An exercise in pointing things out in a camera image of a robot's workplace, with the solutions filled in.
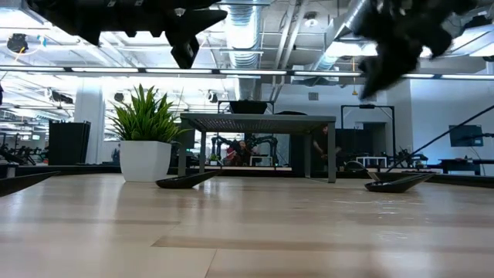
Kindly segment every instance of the metal table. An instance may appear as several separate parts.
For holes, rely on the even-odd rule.
[[[199,171],[205,171],[206,132],[242,132],[264,134],[305,134],[305,175],[310,178],[312,153],[312,132],[328,126],[328,182],[336,182],[335,117],[300,115],[258,115],[258,114],[192,114],[182,113],[182,128],[194,128],[201,132],[201,154]],[[186,147],[182,144],[178,159],[178,175],[185,175]]]

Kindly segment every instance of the white planter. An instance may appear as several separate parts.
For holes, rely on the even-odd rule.
[[[121,141],[120,168],[125,181],[155,182],[167,177],[171,145],[156,141]]]

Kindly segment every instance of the floor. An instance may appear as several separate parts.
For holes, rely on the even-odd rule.
[[[492,189],[386,195],[364,182],[213,178],[173,191],[50,178],[0,198],[0,276],[494,276]]]

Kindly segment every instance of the potted plant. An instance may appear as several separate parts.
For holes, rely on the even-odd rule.
[[[218,165],[218,160],[219,160],[218,155],[211,154],[211,156],[209,157],[209,164],[211,166],[216,166]]]
[[[120,168],[126,181],[154,182],[166,178],[170,167],[171,142],[181,131],[165,94],[156,100],[157,90],[134,88],[131,104],[115,105],[111,117],[120,136]]]

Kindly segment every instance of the green leaves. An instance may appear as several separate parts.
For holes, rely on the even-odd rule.
[[[122,107],[115,106],[117,117],[110,118],[122,140],[171,143],[185,132],[174,123],[177,118],[169,111],[173,102],[167,102],[166,94],[155,100],[154,87],[146,93],[142,85],[134,89],[137,96],[132,97],[132,105],[120,103]]]

